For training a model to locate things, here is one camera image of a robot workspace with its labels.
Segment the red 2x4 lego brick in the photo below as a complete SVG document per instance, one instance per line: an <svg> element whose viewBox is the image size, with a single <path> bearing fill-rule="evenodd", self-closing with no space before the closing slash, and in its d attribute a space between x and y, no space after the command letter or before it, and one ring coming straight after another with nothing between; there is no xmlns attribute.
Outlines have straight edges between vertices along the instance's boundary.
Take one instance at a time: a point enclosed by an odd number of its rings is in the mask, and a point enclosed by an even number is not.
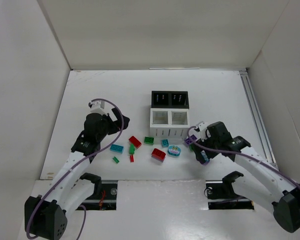
<svg viewBox="0 0 300 240"><path fill-rule="evenodd" d="M135 137L135 136L131 136L128 141L136 148L138 149L142 143Z"/></svg>

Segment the small teal 2x2 lego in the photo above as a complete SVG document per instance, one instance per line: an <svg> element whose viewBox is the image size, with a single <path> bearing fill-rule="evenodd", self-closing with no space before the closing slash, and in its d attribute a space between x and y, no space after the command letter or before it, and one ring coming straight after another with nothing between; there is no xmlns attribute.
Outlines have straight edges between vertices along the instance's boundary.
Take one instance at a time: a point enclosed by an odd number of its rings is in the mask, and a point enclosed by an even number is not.
<svg viewBox="0 0 300 240"><path fill-rule="evenodd" d="M168 141L168 139L162 139L161 140L161 146L163 147L163 148L167 148L167 147L169 147L169 141Z"/></svg>

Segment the green 2x2 lego brick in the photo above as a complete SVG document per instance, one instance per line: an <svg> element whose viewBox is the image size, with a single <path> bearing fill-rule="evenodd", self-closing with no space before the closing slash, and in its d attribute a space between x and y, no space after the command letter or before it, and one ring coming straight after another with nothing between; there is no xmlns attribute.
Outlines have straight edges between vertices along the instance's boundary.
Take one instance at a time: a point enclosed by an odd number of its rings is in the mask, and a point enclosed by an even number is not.
<svg viewBox="0 0 300 240"><path fill-rule="evenodd" d="M149 137L149 136L145 136L144 137L144 143L146 145L153 145L154 144L154 138L153 137Z"/></svg>

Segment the purple round printed lego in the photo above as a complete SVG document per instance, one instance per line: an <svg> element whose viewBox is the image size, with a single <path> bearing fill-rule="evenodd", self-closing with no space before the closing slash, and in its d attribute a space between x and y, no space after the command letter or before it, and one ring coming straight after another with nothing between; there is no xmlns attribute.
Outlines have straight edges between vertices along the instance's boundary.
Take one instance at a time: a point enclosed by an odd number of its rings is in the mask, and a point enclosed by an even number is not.
<svg viewBox="0 0 300 240"><path fill-rule="evenodd" d="M200 160L200 163L201 163L202 165L204 165L204 166L207 165L207 164L210 162L210 159L208 158L206 152L205 152L204 150L202 150L202 151L200 152L200 154L201 154L201 160Z"/></svg>

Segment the black double container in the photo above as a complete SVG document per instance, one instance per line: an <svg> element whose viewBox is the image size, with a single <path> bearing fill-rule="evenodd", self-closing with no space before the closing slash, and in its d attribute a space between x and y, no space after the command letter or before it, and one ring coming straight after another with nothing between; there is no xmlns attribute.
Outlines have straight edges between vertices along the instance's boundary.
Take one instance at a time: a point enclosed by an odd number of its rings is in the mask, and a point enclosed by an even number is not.
<svg viewBox="0 0 300 240"><path fill-rule="evenodd" d="M189 109L187 91L152 91L151 108L157 109Z"/></svg>

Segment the white slatted double container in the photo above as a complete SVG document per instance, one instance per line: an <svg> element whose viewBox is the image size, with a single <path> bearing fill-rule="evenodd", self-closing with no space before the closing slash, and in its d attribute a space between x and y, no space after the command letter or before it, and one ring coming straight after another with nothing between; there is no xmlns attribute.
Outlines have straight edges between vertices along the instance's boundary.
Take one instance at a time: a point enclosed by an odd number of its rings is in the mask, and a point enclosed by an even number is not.
<svg viewBox="0 0 300 240"><path fill-rule="evenodd" d="M190 127L186 108L151 108L149 136L153 138L185 139Z"/></svg>

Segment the aluminium rail right side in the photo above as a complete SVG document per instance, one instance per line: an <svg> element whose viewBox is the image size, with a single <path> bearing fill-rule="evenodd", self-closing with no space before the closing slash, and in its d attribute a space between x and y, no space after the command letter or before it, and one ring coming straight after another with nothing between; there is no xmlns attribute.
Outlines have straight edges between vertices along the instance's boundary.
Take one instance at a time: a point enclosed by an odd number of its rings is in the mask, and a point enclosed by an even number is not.
<svg viewBox="0 0 300 240"><path fill-rule="evenodd" d="M250 107L250 111L252 114L252 118L255 124L255 128L258 134L258 138L261 142L262 145L262 150L263 153L266 157L266 159L272 163L272 164L276 164L276 159L272 150L272 146L261 116L261 112L259 110L259 106L251 85L251 81L248 75L248 71L247 70L240 70L239 71L239 76L241 78L242 81L242 85L247 97L247 101Z"/></svg>

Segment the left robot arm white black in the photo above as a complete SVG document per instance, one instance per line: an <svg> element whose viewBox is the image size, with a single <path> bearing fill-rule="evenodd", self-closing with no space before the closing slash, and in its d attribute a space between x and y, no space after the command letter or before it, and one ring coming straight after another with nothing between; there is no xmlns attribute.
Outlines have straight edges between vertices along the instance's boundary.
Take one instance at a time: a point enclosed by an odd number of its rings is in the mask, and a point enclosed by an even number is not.
<svg viewBox="0 0 300 240"><path fill-rule="evenodd" d="M95 156L106 150L101 142L108 135L120 136L128 128L130 119L121 111L112 109L116 120L101 108L88 114L61 170L53 178L48 191L30 196L24 204L24 227L30 240L37 237L59 240L66 231L68 220L77 208L85 209L84 200L98 195L102 189L101 177L87 173Z"/></svg>

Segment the purple 2x2 lego brick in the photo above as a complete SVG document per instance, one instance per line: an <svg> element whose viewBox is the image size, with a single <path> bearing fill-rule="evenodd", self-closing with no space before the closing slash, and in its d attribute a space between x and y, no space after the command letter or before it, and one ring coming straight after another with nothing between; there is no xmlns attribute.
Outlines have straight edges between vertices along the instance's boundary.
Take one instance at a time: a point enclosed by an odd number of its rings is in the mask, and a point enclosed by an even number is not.
<svg viewBox="0 0 300 240"><path fill-rule="evenodd" d="M191 145L193 142L195 142L197 140L197 137L194 135L194 134L192 134L190 137L188 137L188 138L186 138L185 140L184 140L184 143L187 145L187 146L189 146L189 145Z"/></svg>

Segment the teal 2x4 lego brick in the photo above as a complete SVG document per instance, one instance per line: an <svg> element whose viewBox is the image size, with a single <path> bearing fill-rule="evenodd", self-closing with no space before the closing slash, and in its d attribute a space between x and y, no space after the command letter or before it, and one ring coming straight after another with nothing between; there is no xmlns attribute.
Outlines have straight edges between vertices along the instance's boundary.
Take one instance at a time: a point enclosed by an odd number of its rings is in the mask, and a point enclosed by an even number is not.
<svg viewBox="0 0 300 240"><path fill-rule="evenodd" d="M111 150L112 152L116 152L116 153L122 154L122 153L124 152L124 146L122 146L122 145L117 145L117 144L112 144L112 145L110 146L110 150Z"/></svg>

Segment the green curved lego brick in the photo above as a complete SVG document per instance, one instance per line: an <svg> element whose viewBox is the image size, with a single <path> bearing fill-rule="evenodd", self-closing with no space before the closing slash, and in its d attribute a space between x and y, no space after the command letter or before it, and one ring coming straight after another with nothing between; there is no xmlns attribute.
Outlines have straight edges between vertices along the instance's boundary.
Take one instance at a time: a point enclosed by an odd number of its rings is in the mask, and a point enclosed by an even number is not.
<svg viewBox="0 0 300 240"><path fill-rule="evenodd" d="M131 143L129 146L129 154L134 155L135 154L135 146Z"/></svg>

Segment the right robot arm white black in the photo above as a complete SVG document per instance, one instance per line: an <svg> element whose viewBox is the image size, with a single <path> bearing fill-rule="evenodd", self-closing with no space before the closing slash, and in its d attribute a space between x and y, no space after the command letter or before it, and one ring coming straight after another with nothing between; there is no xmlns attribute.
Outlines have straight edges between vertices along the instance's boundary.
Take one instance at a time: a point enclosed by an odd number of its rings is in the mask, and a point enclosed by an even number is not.
<svg viewBox="0 0 300 240"><path fill-rule="evenodd" d="M189 130L200 134L199 139L191 140L200 164L206 165L222 154L256 178L251 181L243 173L233 171L217 187L206 187L210 199L225 204L244 197L270 212L285 231L294 233L300 229L300 183L268 163L243 137L232 137L221 121L199 122Z"/></svg>

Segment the red flower lego brick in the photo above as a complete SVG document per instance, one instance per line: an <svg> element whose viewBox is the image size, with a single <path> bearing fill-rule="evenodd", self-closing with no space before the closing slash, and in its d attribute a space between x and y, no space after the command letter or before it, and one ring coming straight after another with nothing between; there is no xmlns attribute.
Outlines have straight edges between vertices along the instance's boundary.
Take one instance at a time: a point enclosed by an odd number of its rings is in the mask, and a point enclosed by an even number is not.
<svg viewBox="0 0 300 240"><path fill-rule="evenodd" d="M163 152L162 150L158 149L158 148L154 148L152 153L151 153L151 156L160 161L160 162L163 162L166 158L166 153Z"/></svg>

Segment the teal round frog lego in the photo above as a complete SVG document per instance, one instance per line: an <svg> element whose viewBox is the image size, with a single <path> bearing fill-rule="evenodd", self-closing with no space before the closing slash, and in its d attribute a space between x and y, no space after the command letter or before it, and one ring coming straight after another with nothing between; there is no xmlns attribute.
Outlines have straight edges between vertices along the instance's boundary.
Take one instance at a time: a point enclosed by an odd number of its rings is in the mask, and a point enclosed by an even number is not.
<svg viewBox="0 0 300 240"><path fill-rule="evenodd" d="M181 154L181 149L176 145L170 145L167 149L167 154L171 157L177 158Z"/></svg>

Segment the small green curved lego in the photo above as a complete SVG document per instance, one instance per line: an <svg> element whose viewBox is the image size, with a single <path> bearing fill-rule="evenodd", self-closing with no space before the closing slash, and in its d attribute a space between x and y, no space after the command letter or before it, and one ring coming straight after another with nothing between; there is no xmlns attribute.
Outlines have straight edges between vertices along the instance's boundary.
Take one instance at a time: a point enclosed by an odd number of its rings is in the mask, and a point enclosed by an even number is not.
<svg viewBox="0 0 300 240"><path fill-rule="evenodd" d="M114 156L112 159L113 159L113 161L114 161L116 164L118 164L118 163L120 162L119 159L118 159L117 157L115 157L115 156Z"/></svg>

